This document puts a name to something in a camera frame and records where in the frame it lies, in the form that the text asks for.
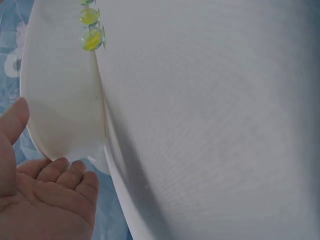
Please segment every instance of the hand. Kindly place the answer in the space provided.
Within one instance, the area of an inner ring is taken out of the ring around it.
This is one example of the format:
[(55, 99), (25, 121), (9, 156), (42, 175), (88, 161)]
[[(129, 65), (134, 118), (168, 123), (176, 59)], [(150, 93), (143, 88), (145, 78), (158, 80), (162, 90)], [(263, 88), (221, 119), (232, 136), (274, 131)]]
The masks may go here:
[(0, 118), (0, 239), (90, 240), (98, 178), (81, 161), (31, 160), (16, 167), (12, 144), (29, 120), (20, 98)]

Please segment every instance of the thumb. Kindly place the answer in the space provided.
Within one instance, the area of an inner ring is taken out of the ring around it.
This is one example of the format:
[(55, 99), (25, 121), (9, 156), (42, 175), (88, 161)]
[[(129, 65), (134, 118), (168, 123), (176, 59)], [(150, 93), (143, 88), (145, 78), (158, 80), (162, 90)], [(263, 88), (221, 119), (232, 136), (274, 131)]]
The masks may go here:
[(0, 117), (0, 198), (16, 193), (17, 164), (12, 145), (17, 141), (29, 120), (29, 107), (24, 98)]

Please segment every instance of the glass marble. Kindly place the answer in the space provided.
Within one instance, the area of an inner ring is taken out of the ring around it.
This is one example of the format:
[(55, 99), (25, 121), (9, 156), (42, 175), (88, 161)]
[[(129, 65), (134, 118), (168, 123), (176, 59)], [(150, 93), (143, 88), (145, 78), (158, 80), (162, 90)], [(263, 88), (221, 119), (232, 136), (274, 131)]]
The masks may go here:
[(86, 8), (80, 12), (79, 19), (85, 26), (95, 26), (100, 21), (100, 13), (93, 8)]
[(88, 6), (94, 2), (94, 0), (79, 0), (82, 5)]
[(105, 44), (105, 33), (96, 26), (86, 28), (80, 37), (81, 47), (86, 51), (95, 51)]

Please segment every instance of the white textured surface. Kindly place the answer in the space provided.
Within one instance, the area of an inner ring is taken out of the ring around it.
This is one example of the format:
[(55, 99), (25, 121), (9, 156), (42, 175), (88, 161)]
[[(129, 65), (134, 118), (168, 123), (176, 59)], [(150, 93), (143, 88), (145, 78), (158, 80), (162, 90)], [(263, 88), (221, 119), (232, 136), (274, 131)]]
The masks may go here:
[[(78, 0), (36, 0), (21, 69), (21, 95), (29, 103), (28, 130), (36, 147), (71, 162), (103, 153), (104, 115), (93, 52), (81, 49)], [(106, 159), (93, 164), (108, 172)]]
[(319, 4), (97, 4), (116, 166), (154, 238), (320, 239)]

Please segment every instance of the yellow glass bead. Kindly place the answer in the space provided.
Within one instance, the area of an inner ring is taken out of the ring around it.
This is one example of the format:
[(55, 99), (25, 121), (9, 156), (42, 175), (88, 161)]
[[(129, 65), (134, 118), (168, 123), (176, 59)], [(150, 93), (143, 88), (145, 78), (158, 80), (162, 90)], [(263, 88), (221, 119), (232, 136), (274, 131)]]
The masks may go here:
[(98, 49), (105, 41), (103, 31), (96, 27), (88, 27), (80, 38), (82, 48), (86, 51), (94, 51)]
[(80, 3), (86, 6), (92, 4), (93, 2), (94, 0), (80, 0)]
[(100, 20), (100, 14), (93, 8), (86, 8), (79, 14), (80, 21), (86, 26), (94, 26)]

